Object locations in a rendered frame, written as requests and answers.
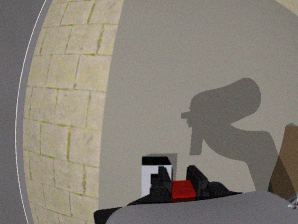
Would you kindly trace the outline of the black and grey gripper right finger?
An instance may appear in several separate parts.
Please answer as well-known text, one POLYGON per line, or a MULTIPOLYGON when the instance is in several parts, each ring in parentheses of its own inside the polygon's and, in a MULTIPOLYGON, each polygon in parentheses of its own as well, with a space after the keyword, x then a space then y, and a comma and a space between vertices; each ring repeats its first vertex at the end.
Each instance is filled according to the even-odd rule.
POLYGON ((187 167, 186 180, 190 180, 196 193, 195 201, 242 194, 229 191, 220 182, 209 182, 205 175, 195 166, 187 167))

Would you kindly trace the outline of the white block with square holes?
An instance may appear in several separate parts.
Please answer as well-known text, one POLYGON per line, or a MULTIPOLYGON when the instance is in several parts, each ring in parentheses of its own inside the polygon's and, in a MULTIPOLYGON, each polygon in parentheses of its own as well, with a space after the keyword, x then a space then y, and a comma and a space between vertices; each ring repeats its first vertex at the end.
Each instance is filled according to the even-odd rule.
POLYGON ((150 194, 151 178, 158 178, 158 166, 166 167, 171 179, 172 165, 168 157, 142 157, 142 197, 150 194))

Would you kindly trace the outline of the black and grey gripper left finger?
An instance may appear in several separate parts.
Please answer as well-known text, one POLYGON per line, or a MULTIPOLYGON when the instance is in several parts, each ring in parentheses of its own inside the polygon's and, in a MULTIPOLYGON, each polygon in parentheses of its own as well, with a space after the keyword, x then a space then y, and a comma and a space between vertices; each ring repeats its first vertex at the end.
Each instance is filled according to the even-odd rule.
MULTIPOLYGON (((127 206, 137 204, 172 203, 170 199, 171 189, 172 182, 166 167, 158 166, 158 178, 151 178, 150 194, 129 203, 127 206)), ((119 208, 122 207, 95 211, 93 214, 95 224, 106 224, 107 219, 111 214, 119 208)))

